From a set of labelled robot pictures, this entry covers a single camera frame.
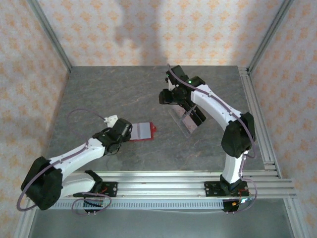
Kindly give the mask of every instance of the orange floral pattern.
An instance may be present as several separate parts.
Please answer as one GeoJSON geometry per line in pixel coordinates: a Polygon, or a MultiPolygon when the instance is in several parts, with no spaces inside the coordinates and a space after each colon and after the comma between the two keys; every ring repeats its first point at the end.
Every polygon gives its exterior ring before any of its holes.
{"type": "Polygon", "coordinates": [[[1,1],[0,19],[0,230],[11,238],[20,186],[48,146],[68,76],[27,1],[1,1]]]}
{"type": "Polygon", "coordinates": [[[39,2],[74,66],[247,67],[283,0],[39,2]]]}
{"type": "Polygon", "coordinates": [[[295,179],[317,234],[317,4],[294,1],[254,74],[282,172],[295,179]]]}

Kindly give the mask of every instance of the clear plastic object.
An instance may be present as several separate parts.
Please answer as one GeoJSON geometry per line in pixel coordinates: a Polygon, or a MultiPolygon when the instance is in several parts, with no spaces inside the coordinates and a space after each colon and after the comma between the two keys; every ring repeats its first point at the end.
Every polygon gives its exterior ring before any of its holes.
{"type": "Polygon", "coordinates": [[[170,115],[184,133],[185,137],[190,137],[191,134],[198,128],[194,121],[190,118],[191,113],[195,113],[194,109],[196,106],[192,107],[188,112],[185,111],[179,105],[172,105],[169,110],[170,115]]]}

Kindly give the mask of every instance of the black motor joint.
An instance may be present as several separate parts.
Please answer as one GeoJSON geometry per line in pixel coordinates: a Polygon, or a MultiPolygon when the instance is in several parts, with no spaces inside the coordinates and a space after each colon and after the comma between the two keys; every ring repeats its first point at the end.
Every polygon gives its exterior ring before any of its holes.
{"type": "MultiPolygon", "coordinates": [[[[194,76],[189,78],[181,68],[181,66],[177,65],[171,69],[173,73],[182,81],[194,86],[198,87],[199,85],[205,84],[205,82],[199,78],[198,76],[194,76]]],[[[159,103],[163,105],[179,105],[185,111],[191,111],[196,104],[191,100],[191,93],[194,89],[182,84],[179,82],[170,71],[166,72],[165,81],[175,86],[171,91],[169,89],[163,89],[158,96],[159,103]]],[[[205,120],[205,115],[200,111],[199,108],[195,108],[194,111],[190,114],[190,118],[194,121],[197,126],[200,126],[205,120]]]]}
{"type": "Polygon", "coordinates": [[[108,127],[93,135],[105,147],[105,155],[117,151],[123,142],[131,139],[132,124],[119,118],[113,127],[108,127]]]}

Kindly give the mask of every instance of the patterned wallpaper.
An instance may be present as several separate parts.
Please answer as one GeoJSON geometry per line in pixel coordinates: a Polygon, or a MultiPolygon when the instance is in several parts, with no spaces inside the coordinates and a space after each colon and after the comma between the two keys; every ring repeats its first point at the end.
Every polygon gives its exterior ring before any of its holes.
{"type": "Polygon", "coordinates": [[[247,67],[283,0],[39,0],[74,66],[247,67]]]}
{"type": "Polygon", "coordinates": [[[294,1],[254,73],[283,176],[317,234],[317,4],[294,1]]]}
{"type": "Polygon", "coordinates": [[[21,215],[21,183],[50,138],[66,68],[26,0],[0,2],[0,237],[21,215]]]}

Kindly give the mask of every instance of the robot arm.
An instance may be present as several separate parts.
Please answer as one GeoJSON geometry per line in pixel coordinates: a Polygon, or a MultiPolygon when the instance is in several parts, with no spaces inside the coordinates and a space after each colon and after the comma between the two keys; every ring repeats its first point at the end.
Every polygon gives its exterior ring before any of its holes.
{"type": "MultiPolygon", "coordinates": [[[[221,145],[226,152],[225,168],[220,180],[223,180],[226,183],[226,186],[230,191],[236,186],[236,184],[239,183],[239,170],[242,163],[242,158],[249,152],[251,148],[251,142],[244,128],[232,113],[240,116],[240,119],[248,127],[252,138],[255,140],[253,116],[250,113],[242,114],[240,111],[226,104],[206,85],[202,79],[197,76],[189,78],[179,65],[173,67],[171,70],[173,74],[171,74],[169,71],[166,72],[167,78],[165,80],[168,83],[168,89],[163,89],[159,94],[159,103],[177,104],[183,107],[186,111],[189,111],[190,109],[185,108],[184,103],[191,105],[191,107],[198,105],[220,124],[224,130],[224,136],[222,138],[221,145]],[[174,77],[175,75],[182,81],[207,92],[209,96],[178,82],[178,80],[176,80],[174,77]],[[219,101],[226,105],[231,110],[231,112],[228,112],[219,101]]],[[[191,118],[194,122],[194,117],[202,118],[201,115],[198,115],[198,110],[199,109],[195,107],[193,110],[193,115],[191,115],[191,118]]]]}
{"type": "Polygon", "coordinates": [[[117,151],[121,143],[130,140],[132,124],[116,115],[105,118],[107,128],[93,135],[88,143],[57,157],[37,158],[29,170],[21,190],[41,170],[52,166],[30,185],[26,195],[41,209],[53,206],[60,197],[80,192],[97,193],[102,189],[102,179],[93,171],[72,174],[86,163],[117,151]]]}

